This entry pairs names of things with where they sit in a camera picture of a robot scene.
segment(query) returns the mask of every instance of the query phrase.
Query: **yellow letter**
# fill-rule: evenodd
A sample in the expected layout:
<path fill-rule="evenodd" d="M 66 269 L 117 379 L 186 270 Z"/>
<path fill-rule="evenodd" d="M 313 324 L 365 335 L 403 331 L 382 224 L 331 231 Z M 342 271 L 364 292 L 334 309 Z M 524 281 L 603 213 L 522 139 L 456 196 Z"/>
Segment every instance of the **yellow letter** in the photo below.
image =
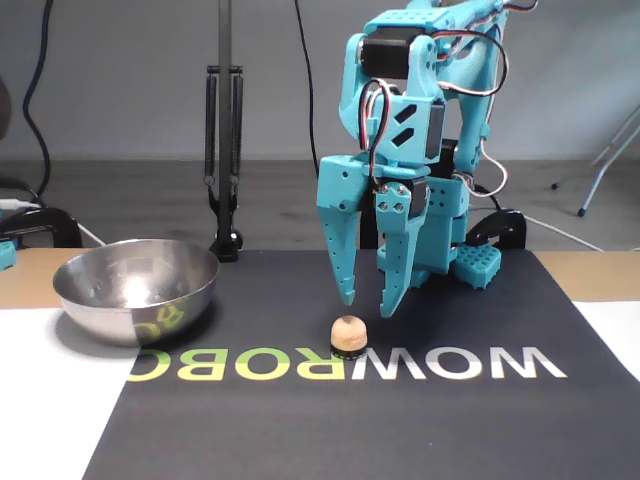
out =
<path fill-rule="evenodd" d="M 307 358 L 307 361 L 298 365 L 298 375 L 309 380 L 344 380 L 344 362 L 331 356 L 329 360 L 319 357 L 310 348 L 296 348 L 298 352 Z M 314 367 L 329 367 L 328 372 L 314 373 Z"/>
<path fill-rule="evenodd" d="M 249 368 L 249 360 L 256 355 L 273 355 L 277 360 L 276 368 L 267 373 L 255 373 Z M 236 372 L 241 377 L 249 380 L 273 380 L 279 378 L 289 370 L 289 357 L 286 353 L 275 348 L 254 348 L 248 350 L 238 357 L 236 360 Z"/>
<path fill-rule="evenodd" d="M 191 380 L 193 382 L 216 381 L 222 380 L 224 377 L 224 367 L 227 363 L 226 348 L 200 348 L 196 350 L 187 350 L 180 355 L 180 361 L 184 363 L 184 367 L 178 370 L 178 377 L 183 380 Z M 195 360 L 196 355 L 213 355 L 210 362 L 200 362 Z M 198 368 L 209 369 L 207 373 L 193 373 Z"/>
<path fill-rule="evenodd" d="M 169 370 L 171 357 L 168 353 L 163 352 L 162 350 L 140 350 L 138 356 L 140 355 L 155 355 L 158 357 L 158 365 L 156 365 L 156 368 L 151 370 L 149 373 L 145 373 L 143 375 L 134 375 L 131 373 L 129 375 L 130 382 L 147 382 L 162 376 L 167 370 Z"/>

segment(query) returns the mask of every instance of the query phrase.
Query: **teal block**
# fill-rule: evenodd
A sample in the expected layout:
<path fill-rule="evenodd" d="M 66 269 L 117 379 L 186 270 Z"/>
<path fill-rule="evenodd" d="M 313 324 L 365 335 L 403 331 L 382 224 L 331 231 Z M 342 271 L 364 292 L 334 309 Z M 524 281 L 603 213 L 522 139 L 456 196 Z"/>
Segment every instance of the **teal block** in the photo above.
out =
<path fill-rule="evenodd" d="M 0 271 L 13 267 L 17 261 L 18 255 L 13 242 L 0 243 Z"/>
<path fill-rule="evenodd" d="M 486 288 L 495 277 L 502 261 L 500 250 L 491 245 L 458 247 L 458 258 L 453 262 L 454 276 L 473 288 Z"/>

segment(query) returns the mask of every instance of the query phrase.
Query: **gray floor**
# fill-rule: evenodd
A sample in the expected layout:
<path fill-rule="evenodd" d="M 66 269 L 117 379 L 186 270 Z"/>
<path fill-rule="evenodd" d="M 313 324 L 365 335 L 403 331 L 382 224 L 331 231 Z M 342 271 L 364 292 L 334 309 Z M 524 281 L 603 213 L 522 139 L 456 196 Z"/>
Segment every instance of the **gray floor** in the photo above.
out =
<path fill-rule="evenodd" d="M 581 165 L 585 164 L 506 162 L 510 180 L 499 199 L 503 207 L 520 209 L 605 250 L 640 246 L 640 163 L 614 164 L 585 218 L 575 213 L 595 172 Z M 310 162 L 255 161 L 242 168 L 236 224 L 245 237 L 245 248 L 324 248 Z M 33 185 L 41 170 L 35 162 L 0 163 L 0 174 L 19 176 Z M 557 178 L 572 171 L 580 176 L 556 192 L 549 189 Z M 499 181 L 487 162 L 481 164 L 477 178 L 487 187 Z M 51 206 L 69 211 L 106 242 L 156 237 L 189 239 L 208 246 L 215 232 L 199 162 L 54 161 L 45 198 Z M 488 213 L 474 215 L 480 218 Z M 529 227 L 528 248 L 586 249 L 535 225 Z"/>

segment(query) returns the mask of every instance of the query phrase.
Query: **black cable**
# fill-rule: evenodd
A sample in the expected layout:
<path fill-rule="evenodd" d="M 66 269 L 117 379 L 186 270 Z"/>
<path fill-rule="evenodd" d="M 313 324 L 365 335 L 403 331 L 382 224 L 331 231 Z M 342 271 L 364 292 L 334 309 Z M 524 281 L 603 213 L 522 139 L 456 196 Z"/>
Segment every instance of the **black cable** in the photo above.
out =
<path fill-rule="evenodd" d="M 472 97 L 490 97 L 491 95 L 495 95 L 502 89 L 504 82 L 507 80 L 507 75 L 509 74 L 509 61 L 507 59 L 507 52 L 504 50 L 504 47 L 495 38 L 483 32 L 476 32 L 475 30 L 436 30 L 435 32 L 433 32 L 431 36 L 434 39 L 438 39 L 442 37 L 458 37 L 458 36 L 484 38 L 485 40 L 489 40 L 491 43 L 497 46 L 498 49 L 500 50 L 500 55 L 502 56 L 502 60 L 503 60 L 502 78 L 500 79 L 500 83 L 498 84 L 497 87 L 493 88 L 492 90 L 488 90 L 487 92 L 484 92 L 484 93 L 463 91 L 463 90 L 460 90 L 459 88 L 456 88 L 455 86 L 447 86 L 446 87 L 447 90 L 451 90 L 452 92 L 456 92 L 456 93 L 461 93 L 463 95 L 469 95 Z"/>
<path fill-rule="evenodd" d="M 309 52 L 307 50 L 307 41 L 304 36 L 304 27 L 302 25 L 302 16 L 300 15 L 300 5 L 298 0 L 293 0 L 296 6 L 296 16 L 298 17 L 298 27 L 300 28 L 300 40 L 302 41 L 302 50 L 304 51 L 304 60 L 307 63 L 307 81 L 309 82 L 309 142 L 311 143 L 311 155 L 313 155 L 313 166 L 316 169 L 316 177 L 320 175 L 320 166 L 318 165 L 318 156 L 316 154 L 316 140 L 313 129 L 313 77 L 311 75 L 311 62 L 309 60 Z"/>
<path fill-rule="evenodd" d="M 538 6 L 538 0 L 535 0 L 533 4 L 528 7 L 521 7 L 520 5 L 513 5 L 511 3 L 506 3 L 506 2 L 504 4 L 504 8 L 506 10 L 515 10 L 516 12 L 530 12 L 531 10 L 534 10 L 537 6 Z"/>
<path fill-rule="evenodd" d="M 44 62 L 47 59 L 47 47 L 49 43 L 49 19 L 51 18 L 52 8 L 53 0 L 47 0 L 42 14 L 42 33 L 40 37 L 40 55 L 38 57 L 38 64 L 36 65 L 36 70 L 33 74 L 33 78 L 31 79 L 31 84 L 27 89 L 27 93 L 24 96 L 24 102 L 22 103 L 22 113 L 24 114 L 24 118 L 29 124 L 31 131 L 38 140 L 38 144 L 40 145 L 42 156 L 44 158 L 44 177 L 37 190 L 38 196 L 42 196 L 47 188 L 47 185 L 49 184 L 49 178 L 51 177 L 51 157 L 49 156 L 47 144 L 45 143 L 40 130 L 38 130 L 38 127 L 29 114 L 29 104 L 31 103 L 31 98 L 36 91 L 38 81 L 40 80 L 40 76 L 42 75 L 42 70 L 44 68 Z"/>

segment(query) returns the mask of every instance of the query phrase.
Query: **white wire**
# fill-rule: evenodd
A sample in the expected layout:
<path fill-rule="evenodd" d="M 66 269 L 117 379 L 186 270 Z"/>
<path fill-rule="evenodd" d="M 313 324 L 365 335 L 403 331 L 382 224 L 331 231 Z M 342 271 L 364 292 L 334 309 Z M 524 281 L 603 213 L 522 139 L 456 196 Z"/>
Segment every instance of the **white wire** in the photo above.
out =
<path fill-rule="evenodd" d="M 24 202 L 22 200 L 18 200 L 16 198 L 2 198 L 0 199 L 0 209 L 4 210 L 18 210 L 20 208 L 42 208 L 42 205 L 38 205 L 36 203 Z M 104 247 L 106 245 L 105 242 L 100 240 L 96 235 L 94 235 L 87 227 L 78 223 L 78 228 L 86 233 L 93 241 L 95 241 L 98 245 Z"/>
<path fill-rule="evenodd" d="M 87 227 L 82 225 L 81 223 L 78 223 L 78 227 L 80 228 L 80 230 L 82 230 L 84 233 L 86 233 L 87 236 L 89 236 L 94 242 L 96 242 L 101 247 L 104 247 L 106 245 L 105 242 L 103 242 L 97 236 L 95 236 L 93 233 L 91 233 L 91 231 Z"/>
<path fill-rule="evenodd" d="M 548 223 L 541 222 L 540 220 L 536 220 L 535 218 L 529 217 L 527 215 L 524 215 L 524 218 L 529 220 L 531 223 L 535 223 L 536 225 L 546 228 L 547 230 L 551 230 L 552 232 L 555 232 L 564 237 L 567 237 L 568 239 L 573 240 L 574 242 L 580 243 L 585 247 L 589 247 L 591 250 L 595 250 L 596 252 L 604 252 L 604 250 L 601 249 L 600 247 L 596 247 L 592 243 L 582 240 L 581 238 L 578 238 L 575 235 L 571 235 L 570 233 L 567 233 L 564 230 L 560 230 L 558 227 L 554 227 L 553 225 L 549 225 Z"/>
<path fill-rule="evenodd" d="M 489 197 L 492 197 L 492 196 L 500 193 L 504 189 L 504 187 L 507 185 L 507 181 L 509 180 L 509 172 L 507 172 L 507 169 L 504 168 L 504 166 L 499 161 L 497 161 L 495 158 L 492 158 L 489 155 L 487 155 L 487 152 L 485 152 L 485 150 L 484 150 L 484 140 L 482 140 L 480 142 L 480 150 L 482 151 L 482 155 L 487 160 L 489 160 L 491 163 L 493 163 L 496 167 L 498 167 L 500 169 L 500 171 L 502 172 L 502 182 L 500 183 L 498 188 L 496 188 L 493 192 L 478 193 L 469 185 L 470 181 L 467 178 L 465 178 L 464 176 L 460 175 L 459 173 L 454 173 L 453 176 L 459 178 L 460 180 L 462 180 L 462 183 L 464 184 L 464 186 L 467 188 L 467 190 L 469 190 L 469 193 L 471 195 L 473 195 L 474 197 L 489 198 Z"/>

